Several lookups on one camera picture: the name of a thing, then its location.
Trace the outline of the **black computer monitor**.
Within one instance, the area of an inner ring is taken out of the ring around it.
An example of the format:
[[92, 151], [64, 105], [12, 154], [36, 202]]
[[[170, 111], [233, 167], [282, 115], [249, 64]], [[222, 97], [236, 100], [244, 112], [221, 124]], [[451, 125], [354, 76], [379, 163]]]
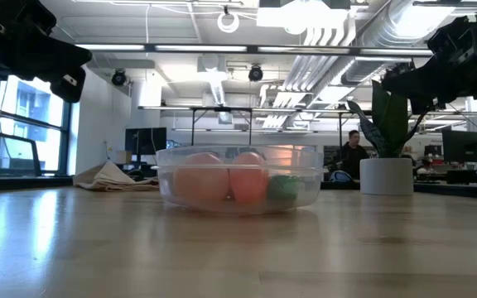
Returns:
[[166, 149], [166, 128], [129, 128], [125, 131], [125, 150], [133, 155], [154, 155]]
[[444, 161], [477, 165], [477, 132], [445, 130], [441, 135]]

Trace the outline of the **green snake plant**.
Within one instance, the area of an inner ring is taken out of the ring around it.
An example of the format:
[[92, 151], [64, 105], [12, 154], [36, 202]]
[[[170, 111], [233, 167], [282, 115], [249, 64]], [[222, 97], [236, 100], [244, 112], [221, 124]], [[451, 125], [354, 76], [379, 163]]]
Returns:
[[354, 101], [348, 101], [351, 113], [360, 119], [360, 127], [365, 138], [373, 145], [379, 158], [399, 158], [404, 145], [417, 131], [418, 125], [433, 106], [422, 110], [411, 130], [408, 129], [408, 99], [390, 94], [378, 82], [372, 81], [372, 109], [369, 120], [363, 109]]

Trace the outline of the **clear plastic tupperware container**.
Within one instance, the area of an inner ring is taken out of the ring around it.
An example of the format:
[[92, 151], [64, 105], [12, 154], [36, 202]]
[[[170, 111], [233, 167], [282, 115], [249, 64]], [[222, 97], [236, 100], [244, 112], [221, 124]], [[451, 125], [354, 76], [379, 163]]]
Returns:
[[[323, 166], [324, 157], [321, 153], [290, 146], [214, 145], [166, 149], [157, 153], [157, 164], [152, 169], [157, 172], [161, 196], [167, 203], [188, 209], [221, 214], [268, 214], [290, 210], [270, 207], [267, 204], [267, 191], [265, 199], [259, 204], [240, 204], [234, 199], [230, 186], [228, 196], [215, 203], [191, 203], [176, 196], [173, 185], [173, 171], [184, 163], [187, 156], [202, 152], [213, 152], [223, 162], [218, 167], [228, 170], [231, 168], [266, 169], [269, 175], [268, 181], [274, 175], [296, 176], [301, 184], [296, 205], [290, 209], [315, 203], [320, 192], [320, 184], [327, 172], [327, 169]], [[258, 153], [265, 160], [265, 164], [262, 166], [235, 165], [233, 163], [234, 158], [245, 152]]]

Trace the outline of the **orange toy carrot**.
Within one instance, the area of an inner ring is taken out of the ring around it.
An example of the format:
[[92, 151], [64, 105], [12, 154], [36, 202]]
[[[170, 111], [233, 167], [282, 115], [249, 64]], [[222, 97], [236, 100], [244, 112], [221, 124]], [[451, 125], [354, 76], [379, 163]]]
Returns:
[[[237, 155], [235, 165], [262, 166], [265, 160], [256, 152], [245, 152]], [[234, 199], [240, 204], [259, 204], [266, 197], [268, 171], [261, 168], [231, 168], [229, 185]]]

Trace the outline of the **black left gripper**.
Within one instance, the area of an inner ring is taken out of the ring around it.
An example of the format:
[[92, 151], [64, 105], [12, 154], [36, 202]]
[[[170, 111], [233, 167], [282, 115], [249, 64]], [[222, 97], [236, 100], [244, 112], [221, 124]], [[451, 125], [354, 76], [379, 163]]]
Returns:
[[40, 0], [0, 0], [0, 77], [59, 79], [89, 62], [90, 50], [48, 37], [55, 24]]

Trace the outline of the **white plant pot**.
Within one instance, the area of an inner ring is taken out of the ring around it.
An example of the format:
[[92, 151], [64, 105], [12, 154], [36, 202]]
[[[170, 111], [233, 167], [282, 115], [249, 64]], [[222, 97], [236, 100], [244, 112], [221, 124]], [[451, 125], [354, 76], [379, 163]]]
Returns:
[[360, 192], [364, 195], [412, 196], [413, 166], [409, 158], [370, 158], [359, 164]]

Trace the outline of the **silver ceiling duct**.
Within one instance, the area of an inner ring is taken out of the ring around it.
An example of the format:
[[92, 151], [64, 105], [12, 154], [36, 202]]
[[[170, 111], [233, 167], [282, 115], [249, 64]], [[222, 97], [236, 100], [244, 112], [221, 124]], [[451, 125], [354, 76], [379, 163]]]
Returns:
[[[437, 0], [392, 0], [357, 38], [356, 46], [411, 47], [430, 35], [455, 10], [455, 7], [413, 5], [415, 1]], [[340, 82], [360, 84], [386, 63], [353, 59], [345, 66]]]

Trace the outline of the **black ceiling lamp cluster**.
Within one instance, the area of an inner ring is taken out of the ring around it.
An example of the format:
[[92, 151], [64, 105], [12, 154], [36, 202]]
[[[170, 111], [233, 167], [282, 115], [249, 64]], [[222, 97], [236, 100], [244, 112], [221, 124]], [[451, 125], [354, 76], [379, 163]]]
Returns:
[[413, 60], [410, 62], [395, 63], [394, 65], [389, 65], [385, 68], [382, 79], [395, 77], [414, 69], [416, 69], [416, 66]]

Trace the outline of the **blue round object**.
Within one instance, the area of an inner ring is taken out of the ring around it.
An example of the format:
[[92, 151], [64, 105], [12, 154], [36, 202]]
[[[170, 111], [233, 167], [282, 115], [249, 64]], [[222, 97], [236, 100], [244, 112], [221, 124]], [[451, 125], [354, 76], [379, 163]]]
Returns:
[[333, 182], [333, 183], [349, 183], [353, 181], [354, 180], [352, 176], [349, 173], [342, 170], [336, 170], [330, 174], [330, 182]]

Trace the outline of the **long ceiling light bar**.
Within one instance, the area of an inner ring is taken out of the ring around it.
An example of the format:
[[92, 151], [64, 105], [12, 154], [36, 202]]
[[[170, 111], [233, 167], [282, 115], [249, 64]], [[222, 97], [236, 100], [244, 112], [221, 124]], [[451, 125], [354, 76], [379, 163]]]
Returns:
[[221, 53], [248, 55], [328, 55], [353, 57], [426, 58], [433, 53], [423, 48], [380, 48], [355, 46], [254, 46], [206, 44], [76, 44], [97, 52], [130, 53]]

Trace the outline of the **black frame desk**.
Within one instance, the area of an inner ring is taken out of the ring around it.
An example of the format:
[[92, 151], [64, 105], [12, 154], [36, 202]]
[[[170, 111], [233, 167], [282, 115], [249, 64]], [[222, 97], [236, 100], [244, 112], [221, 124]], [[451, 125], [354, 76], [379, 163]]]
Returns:
[[[241, 108], [241, 107], [227, 107], [227, 106], [215, 106], [215, 107], [191, 107], [188, 108], [192, 112], [192, 121], [191, 121], [191, 145], [195, 144], [195, 123], [202, 118], [208, 111], [216, 113], [239, 113], [248, 124], [248, 130], [241, 130], [240, 132], [248, 132], [248, 144], [252, 144], [252, 121], [253, 121], [253, 109], [252, 108]], [[203, 111], [203, 114], [198, 118], [195, 116], [197, 111]], [[249, 118], [243, 116], [242, 112], [249, 113]]]

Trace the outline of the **black office chair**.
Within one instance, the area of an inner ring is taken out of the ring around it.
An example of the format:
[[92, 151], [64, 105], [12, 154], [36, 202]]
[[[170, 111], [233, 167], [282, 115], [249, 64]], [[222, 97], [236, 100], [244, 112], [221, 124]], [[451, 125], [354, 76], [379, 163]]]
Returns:
[[36, 142], [0, 132], [0, 176], [41, 176]]

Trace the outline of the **green toy pea pod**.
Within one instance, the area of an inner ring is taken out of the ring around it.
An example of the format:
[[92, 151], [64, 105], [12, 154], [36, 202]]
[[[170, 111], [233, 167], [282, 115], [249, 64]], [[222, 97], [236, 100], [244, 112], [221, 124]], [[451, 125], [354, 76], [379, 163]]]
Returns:
[[296, 205], [301, 182], [296, 176], [274, 175], [267, 185], [267, 204], [275, 209], [290, 209]]

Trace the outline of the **person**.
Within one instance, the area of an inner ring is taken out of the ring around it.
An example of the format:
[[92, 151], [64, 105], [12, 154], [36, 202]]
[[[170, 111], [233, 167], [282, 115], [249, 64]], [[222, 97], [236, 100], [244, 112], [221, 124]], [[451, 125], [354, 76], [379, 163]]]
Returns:
[[360, 133], [357, 130], [349, 132], [349, 140], [341, 147], [340, 161], [335, 169], [344, 171], [353, 180], [360, 179], [360, 162], [369, 159], [367, 151], [359, 144]]

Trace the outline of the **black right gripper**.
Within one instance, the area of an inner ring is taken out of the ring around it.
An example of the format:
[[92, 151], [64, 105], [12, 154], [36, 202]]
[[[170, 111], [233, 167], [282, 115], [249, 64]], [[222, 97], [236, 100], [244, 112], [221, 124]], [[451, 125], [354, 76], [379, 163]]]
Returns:
[[382, 79], [392, 94], [420, 102], [449, 103], [458, 97], [477, 99], [477, 15], [457, 17], [427, 42], [433, 57], [423, 66]]

